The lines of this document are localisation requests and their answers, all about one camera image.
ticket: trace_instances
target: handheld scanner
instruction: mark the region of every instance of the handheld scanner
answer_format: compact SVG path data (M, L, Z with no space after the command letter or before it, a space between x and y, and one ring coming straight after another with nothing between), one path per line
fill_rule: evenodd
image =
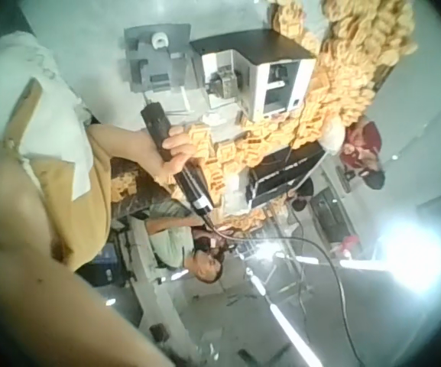
M159 102L148 103L141 111L145 126L156 144L157 150L165 162L171 160L171 153L162 148L163 141L169 137L171 123ZM213 209L212 199L209 195L202 171L187 161L183 170L174 175L177 184L184 196L191 204L196 214L206 216Z

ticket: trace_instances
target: fluorescent light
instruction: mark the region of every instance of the fluorescent light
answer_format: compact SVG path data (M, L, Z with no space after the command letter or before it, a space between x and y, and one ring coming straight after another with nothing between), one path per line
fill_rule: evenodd
M261 280L255 275L252 275L251 282L256 287L259 294L264 297L266 295L266 288L264 288L264 285L261 283Z
M376 260L341 260L339 264L347 269L388 271L388 264Z
M383 238L388 269L405 287L424 292L441 274L441 243L431 232L406 225Z
M298 353L302 356L309 367L322 367L321 361L317 358L310 347L303 341L303 339L298 335L297 331L291 326L287 318L281 313L280 309L276 304L269 306L271 312L276 318L277 322L280 324L283 331L287 334L288 338L291 340L295 348L297 348Z
M179 271L179 272L174 273L173 275L171 275L171 280L172 281L177 281L179 278L183 277L186 274L188 274L188 270L184 269L182 271Z
M295 259L298 262L304 262L306 264L314 264L314 265L318 265L319 264L319 259L318 258L308 258L306 256L297 256Z
M274 256L276 256L277 258L290 258L290 257L286 256L283 252L276 252L274 254ZM309 258L307 256L297 256L297 257L295 257L295 259L298 262L304 262L306 264L313 264L313 265L318 265L319 264L319 259L318 258Z

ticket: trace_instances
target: fingers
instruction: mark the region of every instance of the fingers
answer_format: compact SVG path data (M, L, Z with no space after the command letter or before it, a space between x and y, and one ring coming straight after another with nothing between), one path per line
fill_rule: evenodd
M164 149L172 149L179 145L190 144L191 140L188 134L180 133L177 135L172 135L167 139L164 139L162 143L162 148Z
M179 153L174 156L169 162L164 162L165 174L177 174L183 169L184 164L190 158L188 154Z
M172 155L178 155L178 154L183 153L183 154L189 155L191 157L192 155L195 154L196 148L192 144L184 144L184 145L180 145L178 147L172 148L170 151L171 151Z
M169 130L169 136L175 136L175 135L179 135L179 134L183 134L183 133L184 133L184 127L183 126L173 126Z

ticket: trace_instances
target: cord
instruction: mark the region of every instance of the cord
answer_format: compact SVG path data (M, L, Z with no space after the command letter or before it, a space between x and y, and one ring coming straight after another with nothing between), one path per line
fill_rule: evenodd
M326 254L326 251L323 249L323 247L313 241L310 241L309 239L304 239L301 237L286 237L286 236L280 236L280 237L265 237L263 239L237 239L236 237L231 237L229 235L224 235L220 231L218 231L215 226L213 225L211 219L208 216L204 216L203 220L205 220L205 223L210 229L216 233L217 235L220 235L224 239L229 239L231 241L240 241L240 242L250 242L250 241L258 241L258 242L264 242L264 241L298 241L298 242L306 242L313 247L315 247L319 252L323 255L323 257L327 260L329 263L329 266L332 270L332 273L334 274L334 277L336 278L336 282L339 289L339 300L341 304L341 313L342 313L342 322L344 323L344 330L345 334L348 337L349 345L351 346L352 353L354 354L355 358L358 360L360 366L365 366L362 359L359 357L358 352L356 351L355 344L351 337L351 332L349 331L349 324L348 324L348 314L346 311L346 305L345 305L345 294L344 294L344 287L342 286L341 278L337 274L336 267L332 263L331 258Z

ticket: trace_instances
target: red object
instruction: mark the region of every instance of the red object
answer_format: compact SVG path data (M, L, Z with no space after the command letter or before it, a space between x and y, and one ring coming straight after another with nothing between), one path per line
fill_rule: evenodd
M339 245L339 249L341 250L341 252L343 252L344 250L351 251L351 248L353 248L358 243L359 243L359 237L358 236L356 236L356 235L348 235L347 237L345 237L342 240L341 245Z
M344 144L355 145L352 141L352 133L355 130L355 127L350 127L347 129L345 134ZM371 151L372 153L378 155L381 150L381 136L378 131L376 124L371 121L363 127L362 131L363 137L363 145L360 145L360 148ZM353 151L351 154L346 154L342 152L340 154L340 158L342 163L352 167L352 168L361 168L363 167L363 162L358 158L358 152Z

